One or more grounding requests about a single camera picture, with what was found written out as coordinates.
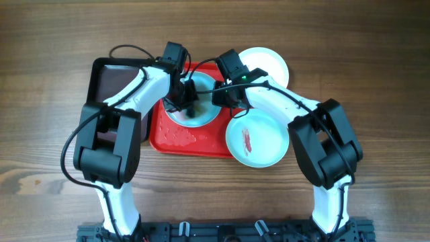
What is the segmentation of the light blue plate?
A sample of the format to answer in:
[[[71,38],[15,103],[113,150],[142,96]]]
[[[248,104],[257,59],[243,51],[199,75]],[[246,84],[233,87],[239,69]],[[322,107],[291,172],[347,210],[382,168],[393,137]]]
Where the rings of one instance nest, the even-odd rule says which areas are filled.
[[[214,84],[216,83],[216,80],[214,78],[199,71],[196,71],[193,74],[192,80],[196,85],[197,91],[211,90],[214,88]],[[210,109],[205,114],[200,116],[196,114],[195,118],[188,118],[185,115],[186,110],[182,110],[180,112],[173,112],[173,113],[167,112],[168,117],[176,124],[180,126],[188,127],[188,128],[197,128],[197,127],[209,124],[220,113],[221,107],[215,106],[212,104],[211,93],[199,94],[198,98],[199,100],[196,102],[204,102],[204,101],[210,102]]]
[[[288,151],[288,129],[262,110],[239,113],[226,128],[226,145],[240,163],[254,168],[275,165]]]

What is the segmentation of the light blue plate front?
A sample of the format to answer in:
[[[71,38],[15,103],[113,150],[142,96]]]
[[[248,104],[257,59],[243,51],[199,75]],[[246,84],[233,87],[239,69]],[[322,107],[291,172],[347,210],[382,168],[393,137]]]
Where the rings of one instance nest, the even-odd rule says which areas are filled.
[[[226,128],[226,145],[240,163],[254,168],[275,165],[288,151],[288,129],[262,110],[239,113]]]

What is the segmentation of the green yellow sponge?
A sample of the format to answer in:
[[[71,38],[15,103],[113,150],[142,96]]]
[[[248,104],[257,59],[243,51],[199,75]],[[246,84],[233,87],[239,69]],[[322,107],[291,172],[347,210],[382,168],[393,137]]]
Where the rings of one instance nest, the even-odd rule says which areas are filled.
[[[205,114],[210,109],[210,102],[196,102],[194,109],[198,116]]]

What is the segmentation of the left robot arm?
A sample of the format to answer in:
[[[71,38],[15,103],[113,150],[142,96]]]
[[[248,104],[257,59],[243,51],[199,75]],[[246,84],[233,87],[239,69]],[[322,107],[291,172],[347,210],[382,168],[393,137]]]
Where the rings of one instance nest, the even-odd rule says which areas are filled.
[[[194,84],[181,81],[190,59],[187,49],[174,42],[157,58],[106,58],[109,64],[138,72],[115,95],[85,103],[79,125],[62,149],[63,174],[97,191],[104,216],[101,223],[81,225],[78,241],[145,240],[131,185],[140,160],[141,122],[160,99],[167,100],[171,112],[186,110],[196,101]]]

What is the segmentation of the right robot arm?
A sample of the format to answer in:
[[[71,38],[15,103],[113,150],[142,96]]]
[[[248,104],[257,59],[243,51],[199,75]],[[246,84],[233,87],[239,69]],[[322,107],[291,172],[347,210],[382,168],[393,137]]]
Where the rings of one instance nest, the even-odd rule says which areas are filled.
[[[290,91],[285,60],[268,48],[231,49],[215,63],[224,83],[214,88],[213,104],[261,110],[287,126],[298,166],[314,187],[313,222],[329,241],[340,237],[349,220],[347,190],[363,158],[341,104]]]

